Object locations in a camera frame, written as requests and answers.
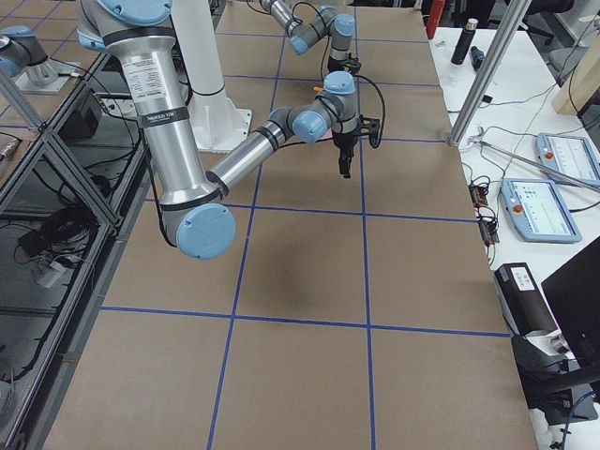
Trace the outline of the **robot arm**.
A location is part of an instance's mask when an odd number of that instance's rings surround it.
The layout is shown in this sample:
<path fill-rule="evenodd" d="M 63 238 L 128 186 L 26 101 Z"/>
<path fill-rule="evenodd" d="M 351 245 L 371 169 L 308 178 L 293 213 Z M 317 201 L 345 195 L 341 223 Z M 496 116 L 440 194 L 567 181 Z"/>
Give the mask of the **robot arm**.
<path fill-rule="evenodd" d="M 303 24 L 284 2 L 261 3 L 284 27 L 297 53 L 330 38 L 330 72 L 311 103 L 274 110 L 262 126 L 206 170 L 171 55 L 175 33 L 168 17 L 175 5 L 81 1 L 78 34 L 83 46 L 108 53 L 121 64 L 163 187 L 158 209 L 165 240 L 191 258 L 210 260 L 224 253 L 235 237 L 234 216 L 221 200 L 290 138 L 315 143 L 330 131 L 339 150 L 339 172 L 349 177 L 360 121 L 353 75 L 338 62 L 348 53 L 355 18 L 321 6 L 315 19 Z"/>
<path fill-rule="evenodd" d="M 361 63 L 357 57 L 352 56 L 350 49 L 356 26 L 353 15 L 340 13 L 332 6 L 323 5 L 315 10 L 315 18 L 311 22 L 303 22 L 284 1 L 259 1 L 259 4 L 283 28 L 296 54 L 307 53 L 322 39 L 328 38 L 328 71 L 344 70 L 351 74 L 359 72 Z"/>

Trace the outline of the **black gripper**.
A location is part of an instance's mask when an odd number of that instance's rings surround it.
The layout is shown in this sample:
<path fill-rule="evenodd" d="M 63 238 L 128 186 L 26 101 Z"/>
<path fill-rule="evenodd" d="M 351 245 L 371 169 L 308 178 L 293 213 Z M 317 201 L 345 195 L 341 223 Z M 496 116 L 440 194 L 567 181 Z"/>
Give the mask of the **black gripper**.
<path fill-rule="evenodd" d="M 353 161 L 353 149 L 358 142 L 358 135 L 356 132 L 333 132 L 334 145 L 339 149 L 338 157 L 338 169 L 339 174 L 344 179 L 350 179 L 351 167 Z"/>
<path fill-rule="evenodd" d="M 357 57 L 352 57 L 351 55 L 343 60 L 336 60 L 335 71 L 346 71 L 352 75 L 355 75 L 360 71 L 360 60 Z"/>

